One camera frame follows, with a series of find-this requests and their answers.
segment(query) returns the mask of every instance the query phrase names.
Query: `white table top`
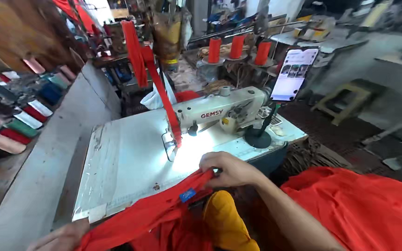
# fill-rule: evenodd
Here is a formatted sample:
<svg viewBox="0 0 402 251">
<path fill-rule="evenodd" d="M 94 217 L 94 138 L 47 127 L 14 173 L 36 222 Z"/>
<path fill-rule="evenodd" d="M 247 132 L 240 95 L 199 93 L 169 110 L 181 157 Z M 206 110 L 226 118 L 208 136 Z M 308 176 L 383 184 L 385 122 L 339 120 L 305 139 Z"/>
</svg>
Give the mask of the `white table top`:
<svg viewBox="0 0 402 251">
<path fill-rule="evenodd" d="M 217 123 L 195 137 L 184 135 L 174 162 L 167 159 L 161 138 L 167 128 L 164 109 L 94 127 L 72 220 L 89 217 L 95 222 L 176 185 L 198 169 L 204 153 L 227 151 L 249 160 L 275 151 L 284 141 L 306 138 L 307 134 L 278 117 L 285 136 L 266 128 L 273 139 L 266 149 L 250 146 L 241 135 L 226 134 Z"/>
<path fill-rule="evenodd" d="M 294 31 L 288 31 L 285 33 L 277 34 L 271 36 L 271 40 L 278 41 L 280 43 L 294 45 L 297 38 L 294 37 Z M 297 45 L 300 47 L 305 46 L 319 46 L 320 51 L 323 53 L 333 53 L 337 49 L 345 48 L 348 46 L 364 43 L 367 39 L 355 40 L 352 38 L 342 39 L 342 38 L 327 38 L 323 42 L 313 43 L 313 42 L 299 42 Z"/>
</svg>

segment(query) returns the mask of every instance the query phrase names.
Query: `wooden stool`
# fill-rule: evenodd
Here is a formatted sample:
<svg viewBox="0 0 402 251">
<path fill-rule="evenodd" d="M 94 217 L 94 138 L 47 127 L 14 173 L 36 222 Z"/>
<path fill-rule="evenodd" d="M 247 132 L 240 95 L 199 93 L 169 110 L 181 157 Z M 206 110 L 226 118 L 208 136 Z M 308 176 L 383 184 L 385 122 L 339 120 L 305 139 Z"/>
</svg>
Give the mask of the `wooden stool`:
<svg viewBox="0 0 402 251">
<path fill-rule="evenodd" d="M 379 94 L 385 88 L 379 84 L 366 81 L 364 79 L 355 79 L 350 83 L 345 83 L 340 85 L 332 93 L 327 94 L 323 99 L 321 99 L 315 106 L 311 108 L 311 111 L 319 109 L 323 112 L 334 117 L 332 124 L 338 126 L 341 121 L 348 117 L 352 112 L 357 111 L 366 103 L 366 101 L 372 96 L 372 94 Z M 334 112 L 330 110 L 326 103 L 332 99 L 335 99 L 344 91 L 350 91 L 355 94 L 355 97 L 351 102 L 341 111 Z"/>
</svg>

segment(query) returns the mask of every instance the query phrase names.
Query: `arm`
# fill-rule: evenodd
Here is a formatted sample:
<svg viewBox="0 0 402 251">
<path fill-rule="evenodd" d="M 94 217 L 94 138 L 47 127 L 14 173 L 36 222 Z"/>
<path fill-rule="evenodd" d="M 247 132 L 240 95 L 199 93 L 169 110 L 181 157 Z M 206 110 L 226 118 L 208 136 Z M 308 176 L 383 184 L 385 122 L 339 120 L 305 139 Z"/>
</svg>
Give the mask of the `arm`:
<svg viewBox="0 0 402 251">
<path fill-rule="evenodd" d="M 73 251 L 87 231 L 88 218 L 76 220 L 32 243 L 27 251 Z"/>
<path fill-rule="evenodd" d="M 226 152 L 210 152 L 202 157 L 200 168 L 204 172 L 210 168 L 222 169 L 222 173 L 210 180 L 207 186 L 253 185 L 281 232 L 296 250 L 344 250 L 320 222 L 252 165 Z"/>
</svg>

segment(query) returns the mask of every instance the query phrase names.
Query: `industrial sewing machine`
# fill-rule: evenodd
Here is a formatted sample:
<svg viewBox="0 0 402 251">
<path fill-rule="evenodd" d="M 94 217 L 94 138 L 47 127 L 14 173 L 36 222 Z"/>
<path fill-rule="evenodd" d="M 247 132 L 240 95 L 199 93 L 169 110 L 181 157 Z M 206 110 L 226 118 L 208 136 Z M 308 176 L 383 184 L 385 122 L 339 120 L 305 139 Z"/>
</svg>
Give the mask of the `industrial sewing machine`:
<svg viewBox="0 0 402 251">
<path fill-rule="evenodd" d="M 217 122 L 226 134 L 234 134 L 261 123 L 269 115 L 269 109 L 263 106 L 270 92 L 270 88 L 260 90 L 253 86 L 237 90 L 222 87 L 217 95 L 211 94 L 173 105 L 182 137 L 187 134 L 196 136 Z M 170 124 L 162 138 L 171 160 L 176 148 Z"/>
</svg>

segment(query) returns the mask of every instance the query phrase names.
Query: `blue label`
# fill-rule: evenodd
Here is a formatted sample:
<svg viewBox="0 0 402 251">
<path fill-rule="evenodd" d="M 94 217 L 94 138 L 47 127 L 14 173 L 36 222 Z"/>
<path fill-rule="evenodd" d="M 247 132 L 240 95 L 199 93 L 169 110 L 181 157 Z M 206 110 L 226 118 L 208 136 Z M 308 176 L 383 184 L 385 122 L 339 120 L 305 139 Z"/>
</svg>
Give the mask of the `blue label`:
<svg viewBox="0 0 402 251">
<path fill-rule="evenodd" d="M 193 195 L 195 195 L 197 192 L 195 192 L 195 190 L 193 190 L 193 188 L 187 190 L 185 193 L 182 193 L 179 195 L 179 197 L 181 198 L 182 202 L 186 202 L 188 201 L 190 198 L 193 197 Z"/>
</svg>

